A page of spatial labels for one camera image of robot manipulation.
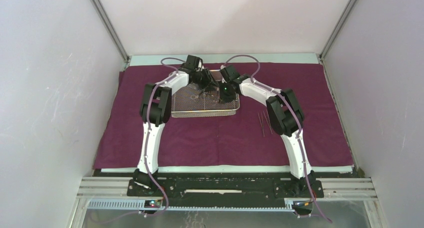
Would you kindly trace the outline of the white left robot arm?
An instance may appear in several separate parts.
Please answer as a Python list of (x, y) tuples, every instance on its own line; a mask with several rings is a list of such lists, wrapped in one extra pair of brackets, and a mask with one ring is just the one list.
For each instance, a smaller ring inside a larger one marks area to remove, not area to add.
[(201, 89), (218, 85), (209, 70), (204, 67), (200, 57), (188, 55), (186, 60), (182, 60), (179, 68), (168, 64), (166, 66), (173, 68), (174, 72), (162, 81), (145, 85), (140, 108), (143, 139), (141, 155), (133, 179), (145, 196), (153, 196), (158, 190), (154, 173), (159, 167), (161, 136), (171, 117), (172, 95), (191, 83), (197, 84)]

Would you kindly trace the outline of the magenta surgical wrap cloth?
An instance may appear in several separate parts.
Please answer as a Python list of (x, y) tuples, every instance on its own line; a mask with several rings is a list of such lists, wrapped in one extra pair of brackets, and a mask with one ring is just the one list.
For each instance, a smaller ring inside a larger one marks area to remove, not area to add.
[[(292, 89), (304, 112), (303, 139), (314, 167), (352, 166), (324, 68), (320, 64), (237, 63), (241, 74), (278, 89)], [(110, 119), (99, 143), (96, 169), (136, 167), (142, 148), (140, 108), (147, 83), (159, 82), (171, 69), (160, 65), (131, 66), (121, 76)], [(161, 136), (158, 163), (169, 166), (285, 166), (288, 155), (279, 135), (264, 121), (263, 137), (258, 113), (265, 107), (242, 97), (235, 115), (170, 118)]]

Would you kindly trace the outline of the metal mesh instrument tray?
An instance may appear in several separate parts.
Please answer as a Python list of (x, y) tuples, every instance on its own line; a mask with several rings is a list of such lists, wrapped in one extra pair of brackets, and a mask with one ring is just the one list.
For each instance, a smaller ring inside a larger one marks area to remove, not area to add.
[(224, 84), (201, 89), (191, 83), (172, 95), (171, 116), (174, 118), (231, 116), (241, 107), (239, 95), (225, 97)]

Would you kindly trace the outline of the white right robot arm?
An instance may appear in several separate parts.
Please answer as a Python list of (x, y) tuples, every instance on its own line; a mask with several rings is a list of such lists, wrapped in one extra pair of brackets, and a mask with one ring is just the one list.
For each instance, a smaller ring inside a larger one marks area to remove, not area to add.
[(222, 65), (220, 73), (224, 84), (220, 91), (251, 98), (266, 107), (269, 124), (280, 135), (288, 155), (291, 192), (304, 197), (316, 178), (303, 140), (305, 116), (293, 90), (273, 88), (247, 74), (241, 75), (232, 65)]

